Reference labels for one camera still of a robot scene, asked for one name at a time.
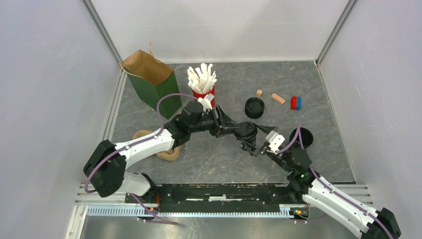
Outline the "black coffee cup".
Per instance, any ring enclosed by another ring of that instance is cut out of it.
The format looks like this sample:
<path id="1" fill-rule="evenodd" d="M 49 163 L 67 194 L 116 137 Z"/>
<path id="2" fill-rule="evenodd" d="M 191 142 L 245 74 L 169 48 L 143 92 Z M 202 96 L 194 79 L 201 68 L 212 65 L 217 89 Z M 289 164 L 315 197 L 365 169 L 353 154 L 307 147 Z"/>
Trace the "black coffee cup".
<path id="1" fill-rule="evenodd" d="M 309 131 L 308 129 L 306 129 L 304 127 L 301 127 L 300 133 L 298 134 L 298 136 L 294 140 L 292 147 L 293 148 L 299 147 L 299 148 L 307 149 L 312 145 L 313 141 L 314 141 L 314 137 L 313 137 L 311 131 Z"/>
<path id="2" fill-rule="evenodd" d="M 256 150 L 256 135 L 252 134 L 250 136 L 241 136 L 236 135 L 236 139 L 239 147 L 248 152 L 254 152 Z"/>

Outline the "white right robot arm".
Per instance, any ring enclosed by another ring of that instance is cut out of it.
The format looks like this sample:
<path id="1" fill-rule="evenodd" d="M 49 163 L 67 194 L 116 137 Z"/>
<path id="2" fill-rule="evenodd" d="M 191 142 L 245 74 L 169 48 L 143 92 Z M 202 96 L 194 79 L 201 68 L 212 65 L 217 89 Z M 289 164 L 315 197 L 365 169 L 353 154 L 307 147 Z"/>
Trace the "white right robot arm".
<path id="1" fill-rule="evenodd" d="M 289 173 L 288 198 L 293 203 L 315 206 L 337 220 L 359 239 L 398 239 L 401 230 L 393 212 L 377 210 L 336 188 L 312 167 L 306 151 L 314 136 L 297 126 L 283 146 L 285 138 L 277 128 L 242 122 L 234 131 L 239 146 L 251 155 L 266 155 Z"/>

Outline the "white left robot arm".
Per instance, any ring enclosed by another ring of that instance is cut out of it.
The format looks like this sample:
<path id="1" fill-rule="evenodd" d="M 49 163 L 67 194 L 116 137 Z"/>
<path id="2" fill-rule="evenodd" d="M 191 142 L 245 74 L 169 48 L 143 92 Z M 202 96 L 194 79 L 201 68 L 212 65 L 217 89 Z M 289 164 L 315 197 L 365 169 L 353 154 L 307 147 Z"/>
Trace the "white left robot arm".
<path id="1" fill-rule="evenodd" d="M 134 163 L 158 152 L 175 149 L 190 140 L 195 132 L 208 131 L 214 137 L 232 134 L 239 124 L 227 116 L 220 106 L 205 109 L 189 102 L 163 128 L 146 136 L 121 143 L 104 140 L 98 144 L 83 168 L 93 191 L 100 197 L 114 193 L 131 193 L 145 203 L 156 198 L 156 189 L 145 174 L 128 172 Z"/>

